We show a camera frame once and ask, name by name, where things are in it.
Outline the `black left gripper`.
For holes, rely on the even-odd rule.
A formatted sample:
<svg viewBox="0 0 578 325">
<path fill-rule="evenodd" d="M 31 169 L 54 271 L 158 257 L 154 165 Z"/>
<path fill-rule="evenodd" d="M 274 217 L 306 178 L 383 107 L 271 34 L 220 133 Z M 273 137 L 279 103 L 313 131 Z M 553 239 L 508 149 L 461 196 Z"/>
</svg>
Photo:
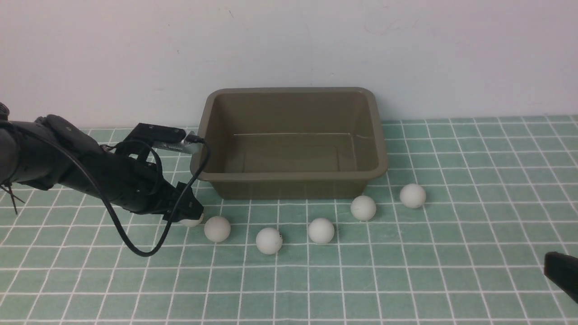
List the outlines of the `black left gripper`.
<svg viewBox="0 0 578 325">
<path fill-rule="evenodd" d="M 111 152 L 96 156 L 93 177 L 107 199 L 135 214 L 163 214 L 163 220 L 198 219 L 204 206 L 186 183 L 171 185 L 158 156 L 153 162 Z"/>
</svg>

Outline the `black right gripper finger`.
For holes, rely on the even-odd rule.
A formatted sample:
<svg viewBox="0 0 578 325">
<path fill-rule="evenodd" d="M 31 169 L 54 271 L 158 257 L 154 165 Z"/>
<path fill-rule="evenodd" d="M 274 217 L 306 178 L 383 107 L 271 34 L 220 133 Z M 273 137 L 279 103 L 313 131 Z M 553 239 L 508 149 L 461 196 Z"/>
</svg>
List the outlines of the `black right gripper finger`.
<svg viewBox="0 0 578 325">
<path fill-rule="evenodd" d="M 578 302 L 578 258 L 559 252 L 544 256 L 544 275 L 575 303 Z"/>
</svg>

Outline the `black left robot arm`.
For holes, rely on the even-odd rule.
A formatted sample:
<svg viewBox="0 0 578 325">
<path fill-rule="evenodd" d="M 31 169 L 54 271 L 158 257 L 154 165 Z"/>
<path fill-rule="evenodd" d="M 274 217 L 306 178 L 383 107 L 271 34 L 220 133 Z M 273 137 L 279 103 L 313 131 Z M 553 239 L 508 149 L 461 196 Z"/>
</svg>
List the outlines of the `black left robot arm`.
<svg viewBox="0 0 578 325">
<path fill-rule="evenodd" d="M 114 146 L 99 144 L 57 115 L 10 121 L 1 105 L 1 185 L 38 190 L 59 184 L 133 214 L 161 214 L 191 226 L 204 206 L 185 183 L 171 185 L 155 149 L 192 154 L 201 140 L 184 129 L 139 123 Z"/>
</svg>

